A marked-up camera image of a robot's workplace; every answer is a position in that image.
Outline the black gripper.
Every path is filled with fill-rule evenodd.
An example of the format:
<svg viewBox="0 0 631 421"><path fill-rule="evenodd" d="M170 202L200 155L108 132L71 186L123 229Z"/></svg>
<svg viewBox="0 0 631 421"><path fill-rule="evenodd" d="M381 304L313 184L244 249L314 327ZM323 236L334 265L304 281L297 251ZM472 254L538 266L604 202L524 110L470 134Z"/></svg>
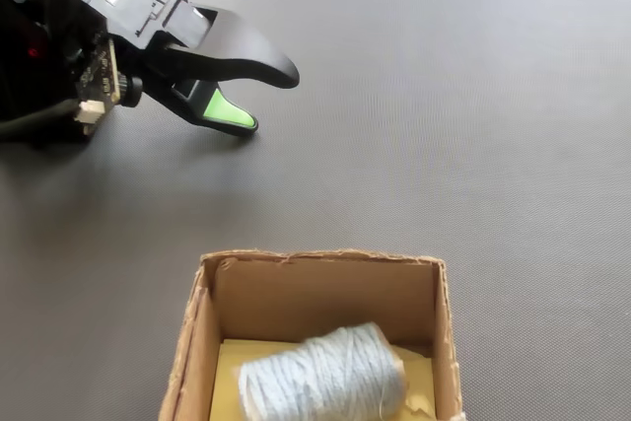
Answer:
<svg viewBox="0 0 631 421"><path fill-rule="evenodd" d="M257 119L231 103L218 83L251 79L280 89L300 83L295 63L237 13L188 0L82 0L109 34L144 50L157 80L146 94L184 121L250 137Z"/></svg>

